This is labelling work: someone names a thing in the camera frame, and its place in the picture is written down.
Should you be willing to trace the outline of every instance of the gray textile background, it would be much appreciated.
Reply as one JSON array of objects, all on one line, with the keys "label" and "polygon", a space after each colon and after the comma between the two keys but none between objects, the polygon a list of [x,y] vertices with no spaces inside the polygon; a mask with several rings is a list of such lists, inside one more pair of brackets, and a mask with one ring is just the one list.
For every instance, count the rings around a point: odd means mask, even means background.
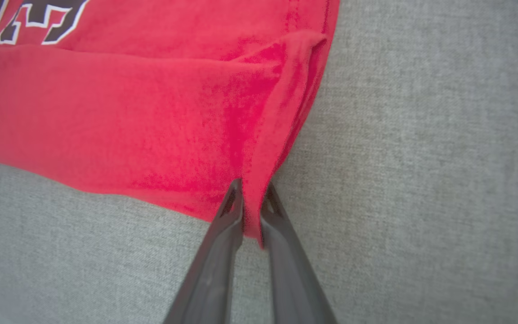
[{"label": "gray textile background", "polygon": [[[341,323],[518,324],[518,0],[343,0],[275,183]],[[206,229],[0,165],[0,322],[160,323]],[[233,323],[269,285],[245,240]]]}]

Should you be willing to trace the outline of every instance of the woven gray fabric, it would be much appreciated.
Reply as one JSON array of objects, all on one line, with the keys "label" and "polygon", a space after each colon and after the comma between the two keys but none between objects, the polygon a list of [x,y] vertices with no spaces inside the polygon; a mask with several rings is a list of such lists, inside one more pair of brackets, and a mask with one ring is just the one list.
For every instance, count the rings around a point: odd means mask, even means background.
[{"label": "woven gray fabric", "polygon": [[[341,323],[518,323],[518,1],[343,0],[274,182]],[[0,165],[0,322],[160,323],[206,229]],[[233,323],[269,285],[245,240]]]}]

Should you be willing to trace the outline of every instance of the red fabric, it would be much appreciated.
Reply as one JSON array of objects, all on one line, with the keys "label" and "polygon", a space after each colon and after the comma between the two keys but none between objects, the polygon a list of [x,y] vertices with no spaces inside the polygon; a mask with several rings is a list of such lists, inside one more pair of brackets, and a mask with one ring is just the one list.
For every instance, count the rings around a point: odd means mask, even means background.
[{"label": "red fabric", "polygon": [[313,103],[338,0],[4,2],[1,163],[207,221],[242,177],[245,232],[261,237],[263,194]]}]

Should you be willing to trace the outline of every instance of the red t-shirt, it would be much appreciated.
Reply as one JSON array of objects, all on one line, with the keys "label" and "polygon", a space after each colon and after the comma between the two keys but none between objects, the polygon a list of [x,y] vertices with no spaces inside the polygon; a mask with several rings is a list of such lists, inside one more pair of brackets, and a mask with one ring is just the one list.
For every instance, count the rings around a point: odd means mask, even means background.
[{"label": "red t-shirt", "polygon": [[338,0],[0,0],[0,162],[212,220],[269,179],[321,81]]}]

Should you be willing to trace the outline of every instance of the gray tablecloth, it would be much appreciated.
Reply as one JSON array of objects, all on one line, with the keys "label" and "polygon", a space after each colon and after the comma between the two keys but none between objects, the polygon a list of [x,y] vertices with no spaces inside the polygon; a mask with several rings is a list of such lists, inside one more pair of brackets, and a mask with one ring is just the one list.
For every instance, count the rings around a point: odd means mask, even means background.
[{"label": "gray tablecloth", "polygon": [[[343,0],[274,182],[341,323],[518,323],[518,0]],[[160,323],[207,226],[0,165],[0,322]],[[252,240],[234,285],[271,322]]]}]

